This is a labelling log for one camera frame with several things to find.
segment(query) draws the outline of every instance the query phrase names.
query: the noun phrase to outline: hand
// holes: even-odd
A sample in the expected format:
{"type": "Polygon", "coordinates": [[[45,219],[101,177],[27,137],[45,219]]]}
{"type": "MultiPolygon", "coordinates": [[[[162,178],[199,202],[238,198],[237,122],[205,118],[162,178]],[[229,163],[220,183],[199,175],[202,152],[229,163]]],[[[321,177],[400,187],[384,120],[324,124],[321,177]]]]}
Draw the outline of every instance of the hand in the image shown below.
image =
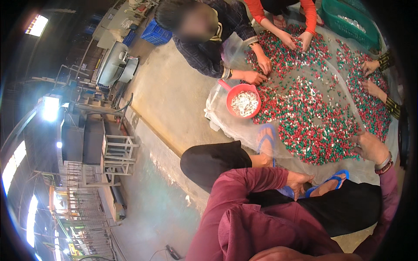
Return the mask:
{"type": "Polygon", "coordinates": [[[315,175],[308,175],[305,173],[289,171],[286,186],[289,186],[295,193],[295,201],[298,200],[299,193],[305,193],[305,190],[303,189],[303,184],[306,182],[311,183],[314,177],[315,175]]]}
{"type": "Polygon", "coordinates": [[[311,44],[312,37],[314,36],[313,33],[310,33],[308,31],[304,31],[299,38],[302,39],[302,52],[306,52],[309,45],[311,44]]]}
{"type": "Polygon", "coordinates": [[[274,33],[278,38],[280,38],[280,40],[282,40],[283,44],[286,45],[287,47],[289,47],[291,50],[296,50],[296,45],[292,41],[293,36],[291,36],[289,33],[285,32],[283,30],[280,30],[279,28],[277,28],[277,31],[274,31],[272,33],[274,33]]]}
{"type": "Polygon", "coordinates": [[[381,97],[382,93],[385,93],[381,88],[379,88],[376,84],[374,84],[371,80],[366,80],[362,82],[363,88],[369,92],[371,96],[374,97],[381,97]]]}
{"type": "Polygon", "coordinates": [[[365,76],[368,76],[372,72],[374,72],[378,67],[380,67],[379,61],[365,61],[362,64],[363,73],[365,73],[365,76]]]}
{"type": "Polygon", "coordinates": [[[242,80],[248,82],[249,84],[260,85],[263,80],[267,81],[267,77],[256,71],[245,71],[242,80]]]}
{"type": "Polygon", "coordinates": [[[265,75],[269,74],[273,70],[273,66],[271,65],[271,60],[265,56],[265,54],[257,56],[258,65],[263,70],[265,75]]]}
{"type": "Polygon", "coordinates": [[[356,136],[351,136],[348,141],[359,145],[352,151],[358,153],[363,159],[373,161],[376,165],[382,164],[389,156],[386,145],[370,132],[359,132],[356,136]]]}

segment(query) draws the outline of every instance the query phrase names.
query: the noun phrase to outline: black hair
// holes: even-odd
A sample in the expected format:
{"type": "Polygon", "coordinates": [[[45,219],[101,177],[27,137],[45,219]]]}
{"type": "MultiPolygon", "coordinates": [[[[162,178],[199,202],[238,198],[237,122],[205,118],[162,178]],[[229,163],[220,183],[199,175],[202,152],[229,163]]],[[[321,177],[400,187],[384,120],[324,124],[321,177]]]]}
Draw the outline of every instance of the black hair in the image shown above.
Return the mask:
{"type": "Polygon", "coordinates": [[[183,20],[184,13],[192,9],[195,0],[162,0],[155,10],[155,21],[168,31],[176,31],[183,20]]]}

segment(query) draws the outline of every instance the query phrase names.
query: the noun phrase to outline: red plastic scoop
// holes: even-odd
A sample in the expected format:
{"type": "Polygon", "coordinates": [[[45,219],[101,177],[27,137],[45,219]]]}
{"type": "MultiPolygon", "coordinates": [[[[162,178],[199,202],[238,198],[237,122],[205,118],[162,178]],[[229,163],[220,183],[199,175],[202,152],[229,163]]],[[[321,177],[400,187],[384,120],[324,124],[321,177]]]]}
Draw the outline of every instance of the red plastic scoop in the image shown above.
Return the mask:
{"type": "Polygon", "coordinates": [[[225,90],[228,91],[228,96],[227,96],[227,108],[230,114],[238,117],[238,118],[243,118],[243,119],[250,119],[253,118],[259,111],[261,108],[261,100],[260,100],[260,96],[258,95],[257,89],[255,88],[255,85],[249,85],[249,84],[238,84],[234,87],[230,87],[224,80],[219,80],[218,83],[225,88],[225,90]],[[232,99],[237,96],[237,94],[239,94],[242,91],[252,91],[257,95],[257,100],[258,100],[258,105],[257,108],[255,109],[255,111],[245,117],[242,117],[240,115],[237,115],[234,110],[231,107],[231,102],[232,99]]]}

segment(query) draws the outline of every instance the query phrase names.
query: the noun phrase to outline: black pants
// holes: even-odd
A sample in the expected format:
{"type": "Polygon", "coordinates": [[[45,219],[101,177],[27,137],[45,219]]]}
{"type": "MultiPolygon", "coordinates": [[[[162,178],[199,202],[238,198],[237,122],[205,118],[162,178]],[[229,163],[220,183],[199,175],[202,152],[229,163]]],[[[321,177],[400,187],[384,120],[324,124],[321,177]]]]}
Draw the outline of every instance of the black pants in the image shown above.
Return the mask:
{"type": "Polygon", "coordinates": [[[261,0],[261,5],[267,12],[273,15],[281,15],[283,11],[286,12],[288,6],[294,5],[297,2],[299,0],[261,0]]]}
{"type": "MultiPolygon", "coordinates": [[[[240,141],[194,146],[185,151],[180,160],[183,173],[209,193],[223,172],[251,166],[251,159],[241,148],[240,141]]],[[[293,201],[277,190],[250,193],[247,198],[251,204],[262,207],[293,201]]],[[[302,198],[297,202],[333,237],[353,233],[376,223],[381,214],[382,193],[380,186],[345,180],[337,190],[320,197],[302,198]]]]}

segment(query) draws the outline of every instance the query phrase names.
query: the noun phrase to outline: blue plastic crate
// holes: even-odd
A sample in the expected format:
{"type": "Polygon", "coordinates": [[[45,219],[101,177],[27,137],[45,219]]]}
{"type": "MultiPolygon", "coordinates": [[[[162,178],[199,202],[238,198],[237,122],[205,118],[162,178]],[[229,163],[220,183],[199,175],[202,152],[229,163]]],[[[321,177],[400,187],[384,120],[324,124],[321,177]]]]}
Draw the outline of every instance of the blue plastic crate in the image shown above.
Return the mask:
{"type": "Polygon", "coordinates": [[[141,38],[147,40],[153,45],[158,46],[168,43],[172,36],[173,34],[170,31],[164,30],[163,28],[159,27],[153,18],[147,26],[147,28],[145,28],[145,31],[142,33],[141,38]]]}
{"type": "Polygon", "coordinates": [[[134,30],[131,30],[129,32],[129,34],[127,36],[125,36],[125,38],[123,38],[122,43],[126,44],[127,47],[130,46],[130,44],[132,43],[133,39],[135,38],[136,33],[134,30]]]}

